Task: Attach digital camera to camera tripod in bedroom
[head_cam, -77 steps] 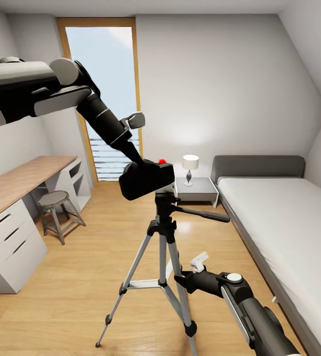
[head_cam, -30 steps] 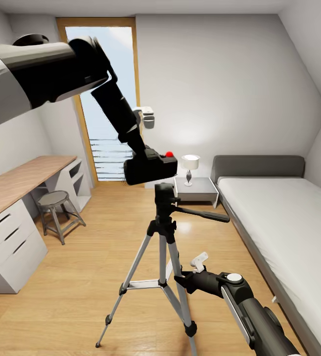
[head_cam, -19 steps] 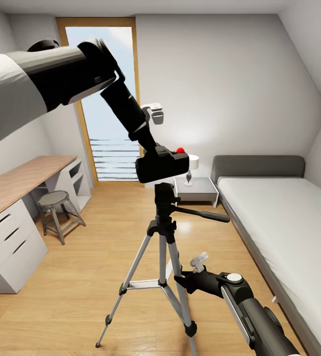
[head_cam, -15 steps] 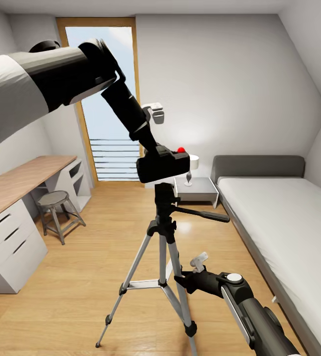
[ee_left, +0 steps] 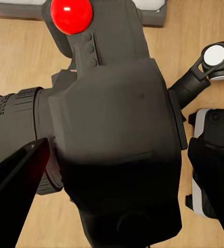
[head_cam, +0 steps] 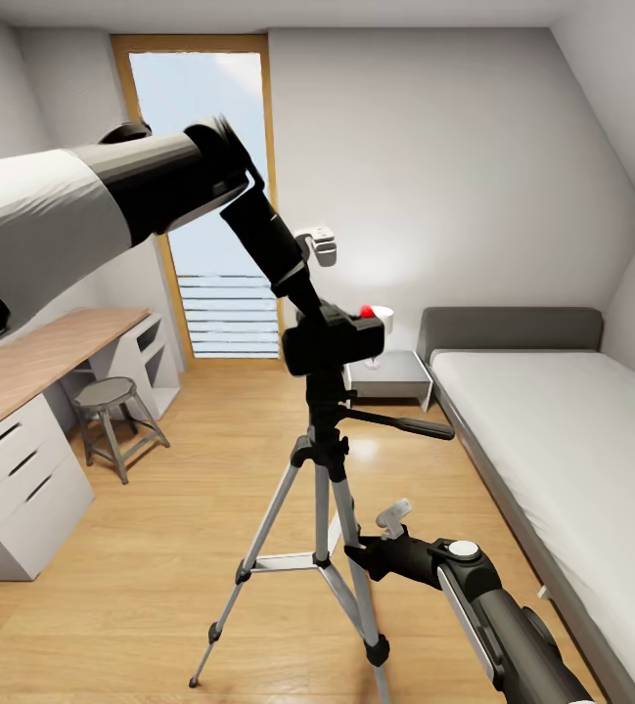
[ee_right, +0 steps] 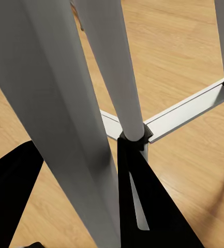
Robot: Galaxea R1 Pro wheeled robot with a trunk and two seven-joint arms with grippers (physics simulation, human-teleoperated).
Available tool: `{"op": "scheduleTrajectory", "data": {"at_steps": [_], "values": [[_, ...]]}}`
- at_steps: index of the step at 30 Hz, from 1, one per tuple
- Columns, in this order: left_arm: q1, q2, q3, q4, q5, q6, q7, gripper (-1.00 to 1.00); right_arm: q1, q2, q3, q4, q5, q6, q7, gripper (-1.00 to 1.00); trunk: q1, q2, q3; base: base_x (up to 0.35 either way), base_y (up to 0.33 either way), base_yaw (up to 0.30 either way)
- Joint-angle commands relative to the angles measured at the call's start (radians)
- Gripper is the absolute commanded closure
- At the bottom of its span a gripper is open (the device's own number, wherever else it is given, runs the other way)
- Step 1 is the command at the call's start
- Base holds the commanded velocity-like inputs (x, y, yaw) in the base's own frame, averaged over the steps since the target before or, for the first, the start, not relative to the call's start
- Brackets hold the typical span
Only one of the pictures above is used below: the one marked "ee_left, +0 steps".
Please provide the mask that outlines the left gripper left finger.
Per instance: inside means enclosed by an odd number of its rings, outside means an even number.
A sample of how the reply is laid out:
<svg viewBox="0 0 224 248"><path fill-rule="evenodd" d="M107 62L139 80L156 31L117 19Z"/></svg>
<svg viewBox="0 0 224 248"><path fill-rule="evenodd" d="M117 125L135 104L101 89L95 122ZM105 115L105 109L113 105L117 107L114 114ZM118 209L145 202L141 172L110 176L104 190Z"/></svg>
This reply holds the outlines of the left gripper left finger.
<svg viewBox="0 0 224 248"><path fill-rule="evenodd" d="M49 157L45 137L0 162L0 248L15 248Z"/></svg>

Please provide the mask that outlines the digital camera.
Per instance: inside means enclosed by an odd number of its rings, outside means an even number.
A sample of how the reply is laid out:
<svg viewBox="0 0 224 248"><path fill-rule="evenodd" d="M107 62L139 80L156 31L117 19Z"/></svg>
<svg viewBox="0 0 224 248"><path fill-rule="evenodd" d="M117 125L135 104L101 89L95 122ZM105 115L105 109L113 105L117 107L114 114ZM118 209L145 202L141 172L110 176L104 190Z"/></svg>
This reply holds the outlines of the digital camera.
<svg viewBox="0 0 224 248"><path fill-rule="evenodd" d="M48 138L37 195L76 205L92 248L150 248L182 229L188 149L177 91L150 58L132 0L46 0L41 15L71 63L52 88L0 96L0 162Z"/></svg>

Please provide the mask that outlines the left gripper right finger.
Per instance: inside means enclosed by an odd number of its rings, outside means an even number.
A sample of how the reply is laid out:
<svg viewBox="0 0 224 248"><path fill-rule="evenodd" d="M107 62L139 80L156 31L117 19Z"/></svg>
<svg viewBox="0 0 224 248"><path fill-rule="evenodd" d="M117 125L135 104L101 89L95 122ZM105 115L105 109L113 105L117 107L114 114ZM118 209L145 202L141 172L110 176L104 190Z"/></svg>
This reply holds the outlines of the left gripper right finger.
<svg viewBox="0 0 224 248"><path fill-rule="evenodd" d="M192 137L187 155L224 229L224 150Z"/></svg>

